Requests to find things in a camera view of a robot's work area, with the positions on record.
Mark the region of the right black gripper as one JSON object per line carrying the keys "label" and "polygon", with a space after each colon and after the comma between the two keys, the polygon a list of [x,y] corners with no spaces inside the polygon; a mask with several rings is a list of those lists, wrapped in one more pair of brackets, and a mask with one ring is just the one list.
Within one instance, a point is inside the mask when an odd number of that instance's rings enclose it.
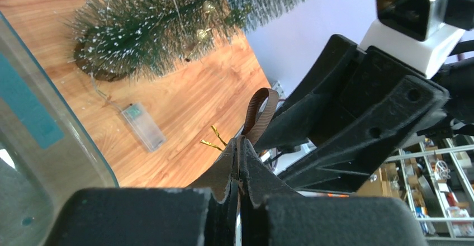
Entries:
{"label": "right black gripper", "polygon": [[448,119],[464,123],[459,133],[473,135],[473,59],[443,65],[431,79],[370,47],[342,56],[323,50],[307,73],[312,93],[321,96],[308,137],[321,146],[343,130],[358,137],[354,124],[369,109],[367,135],[399,148],[414,134],[442,134]]}

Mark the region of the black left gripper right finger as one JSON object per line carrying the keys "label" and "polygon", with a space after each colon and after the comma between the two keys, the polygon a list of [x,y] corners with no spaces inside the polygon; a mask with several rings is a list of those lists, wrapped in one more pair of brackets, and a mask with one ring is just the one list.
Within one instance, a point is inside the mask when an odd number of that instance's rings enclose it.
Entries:
{"label": "black left gripper right finger", "polygon": [[243,245],[426,245],[405,205],[387,197],[306,197],[236,140]]}

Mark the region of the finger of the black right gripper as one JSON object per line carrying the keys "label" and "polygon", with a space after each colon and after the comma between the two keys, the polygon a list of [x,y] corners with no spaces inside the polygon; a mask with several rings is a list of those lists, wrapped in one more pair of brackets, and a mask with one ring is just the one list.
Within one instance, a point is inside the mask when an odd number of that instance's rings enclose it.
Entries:
{"label": "finger of the black right gripper", "polygon": [[278,108],[255,150],[296,146],[307,140],[317,146],[359,118],[367,108],[365,88],[356,84],[366,50],[334,34],[300,84]]}
{"label": "finger of the black right gripper", "polygon": [[407,75],[380,103],[278,177],[296,191],[350,195],[448,98],[445,88]]}

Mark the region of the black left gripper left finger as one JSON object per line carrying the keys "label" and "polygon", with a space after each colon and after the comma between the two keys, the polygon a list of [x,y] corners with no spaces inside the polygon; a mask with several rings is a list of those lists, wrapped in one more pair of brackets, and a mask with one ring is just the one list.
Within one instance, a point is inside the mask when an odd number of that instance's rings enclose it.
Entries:
{"label": "black left gripper left finger", "polygon": [[234,245],[238,141],[185,188],[85,188],[64,204],[46,245]]}

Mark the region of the brown ribbon bow ornament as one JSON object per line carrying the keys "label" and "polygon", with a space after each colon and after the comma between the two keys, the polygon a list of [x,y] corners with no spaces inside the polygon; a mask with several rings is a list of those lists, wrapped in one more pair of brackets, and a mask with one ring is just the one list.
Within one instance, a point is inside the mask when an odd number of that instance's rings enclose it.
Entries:
{"label": "brown ribbon bow ornament", "polygon": [[276,112],[279,94],[270,88],[260,88],[253,94],[241,134],[255,145],[267,129]]}

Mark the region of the small frosted christmas tree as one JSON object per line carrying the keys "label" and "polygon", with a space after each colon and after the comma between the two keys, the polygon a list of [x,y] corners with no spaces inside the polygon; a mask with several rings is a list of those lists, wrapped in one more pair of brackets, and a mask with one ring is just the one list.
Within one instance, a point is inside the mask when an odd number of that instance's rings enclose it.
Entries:
{"label": "small frosted christmas tree", "polygon": [[[185,62],[206,0],[86,0],[71,22],[77,67],[98,81],[162,77]],[[210,39],[192,61],[281,17],[306,0],[209,0],[216,6]]]}

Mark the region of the gold bead garland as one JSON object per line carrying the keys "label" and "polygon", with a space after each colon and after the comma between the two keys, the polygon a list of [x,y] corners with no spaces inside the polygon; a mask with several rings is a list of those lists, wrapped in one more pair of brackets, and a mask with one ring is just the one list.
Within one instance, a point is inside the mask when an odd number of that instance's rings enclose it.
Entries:
{"label": "gold bead garland", "polygon": [[210,32],[212,31],[212,20],[216,12],[216,6],[213,2],[206,0],[202,4],[202,12],[204,15],[204,26],[196,30],[195,41],[188,47],[187,55],[184,58],[186,63],[192,61],[193,57],[198,53],[200,47],[210,39]]}

